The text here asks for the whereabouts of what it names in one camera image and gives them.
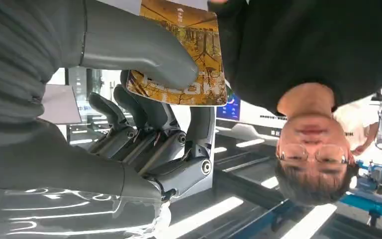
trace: card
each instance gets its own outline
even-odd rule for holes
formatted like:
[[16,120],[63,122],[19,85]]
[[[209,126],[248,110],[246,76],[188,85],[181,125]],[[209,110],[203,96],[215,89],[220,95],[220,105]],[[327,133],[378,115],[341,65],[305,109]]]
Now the card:
[[127,89],[173,105],[225,105],[227,89],[216,14],[166,0],[143,0],[140,15],[170,31],[192,56],[199,74],[188,89],[179,91],[166,88],[138,71],[130,71]]

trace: black shirt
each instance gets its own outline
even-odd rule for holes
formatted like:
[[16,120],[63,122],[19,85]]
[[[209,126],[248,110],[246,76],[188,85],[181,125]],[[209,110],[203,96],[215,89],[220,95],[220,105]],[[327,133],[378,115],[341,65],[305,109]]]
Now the black shirt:
[[229,0],[209,9],[226,79],[244,101],[276,113],[286,91],[317,82],[337,107],[382,87],[382,1]]

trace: man's hair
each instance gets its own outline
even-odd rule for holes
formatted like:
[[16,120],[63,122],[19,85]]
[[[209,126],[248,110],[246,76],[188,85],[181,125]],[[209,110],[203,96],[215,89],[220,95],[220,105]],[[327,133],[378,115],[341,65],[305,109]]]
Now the man's hair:
[[285,198],[289,198],[302,206],[317,206],[338,201],[348,190],[351,179],[358,175],[359,167],[347,166],[343,178],[333,180],[318,176],[310,176],[292,167],[283,168],[278,162],[275,172],[279,189]]

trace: man's neck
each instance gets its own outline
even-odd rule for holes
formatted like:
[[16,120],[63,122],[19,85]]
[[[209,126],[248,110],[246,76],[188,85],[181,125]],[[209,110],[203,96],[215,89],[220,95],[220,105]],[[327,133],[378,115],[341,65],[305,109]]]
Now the man's neck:
[[288,119],[305,114],[332,116],[333,91],[319,83],[305,83],[287,91],[279,100],[278,111]]

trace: glass window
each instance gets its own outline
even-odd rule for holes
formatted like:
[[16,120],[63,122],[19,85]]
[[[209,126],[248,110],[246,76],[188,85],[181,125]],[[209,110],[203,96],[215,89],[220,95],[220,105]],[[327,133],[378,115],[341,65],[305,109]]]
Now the glass window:
[[[68,69],[68,82],[73,87],[76,96],[78,109],[82,122],[69,126],[69,142],[71,145],[77,145],[88,148],[94,141],[106,134],[110,127],[106,116],[100,114],[91,108],[88,102],[88,96],[95,92],[113,101],[113,90],[120,84],[121,71],[95,70],[83,67]],[[131,115],[125,110],[128,121],[134,126]]]

